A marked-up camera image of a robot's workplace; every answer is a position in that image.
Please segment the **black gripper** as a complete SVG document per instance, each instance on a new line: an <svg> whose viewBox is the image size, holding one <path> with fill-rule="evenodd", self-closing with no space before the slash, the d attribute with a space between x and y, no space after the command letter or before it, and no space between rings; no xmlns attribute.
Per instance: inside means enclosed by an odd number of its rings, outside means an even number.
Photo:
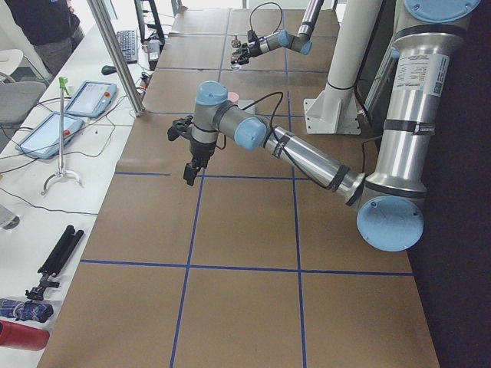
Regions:
<svg viewBox="0 0 491 368"><path fill-rule="evenodd" d="M256 58L262 54L260 45L256 43L242 43L242 56L239 63L241 65L248 64L251 58Z"/></svg>
<svg viewBox="0 0 491 368"><path fill-rule="evenodd" d="M183 179L188 186L194 186L195 179L201 169L206 169L215 152L216 142L202 143L194 138L190 140L189 151L192 154L190 163L185 165Z"/></svg>

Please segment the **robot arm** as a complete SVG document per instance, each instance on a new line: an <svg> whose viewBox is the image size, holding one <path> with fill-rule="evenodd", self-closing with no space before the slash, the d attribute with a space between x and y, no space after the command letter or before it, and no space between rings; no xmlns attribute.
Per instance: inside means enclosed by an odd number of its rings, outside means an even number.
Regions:
<svg viewBox="0 0 491 368"><path fill-rule="evenodd" d="M310 37L324 1L310 1L298 34L286 30L249 40L232 53L231 65L278 48L301 54L311 49ZM336 133L345 117L346 104L371 29L382 1L362 5L349 1L334 51L328 80L317 99L305 100L310 133ZM357 227L362 238L382 251L402 251L415 245L423 234L420 207L427 189L421 182L430 137L450 63L450 55L464 41L471 13L481 1L397 1L392 47L398 57L381 148L375 171L366 177L328 156L293 133L273 126L267 119L241 109L228 99L227 88L215 81L199 85L193 116L174 120L169 141L189 140L193 158L183 178L194 184L214 154L219 133L238 146L254 150L262 146L274 157L299 169L320 187L339 192L346 205L356 205Z"/></svg>
<svg viewBox="0 0 491 368"><path fill-rule="evenodd" d="M240 69L242 65L248 64L251 58L258 57L278 48L293 50L303 55L309 54L312 47L312 42L310 41L311 35L315 29L315 24L323 3L323 0L311 0L308 3L297 35L289 34L285 29L279 29L279 26L282 24L283 13L278 3L265 2L256 6L249 16L250 29L247 32L248 41L241 43L237 36L231 41L231 46L235 48L230 58L231 68ZM252 15L258 8L268 4L277 6L281 17L277 28L270 35L259 37L253 29Z"/></svg>

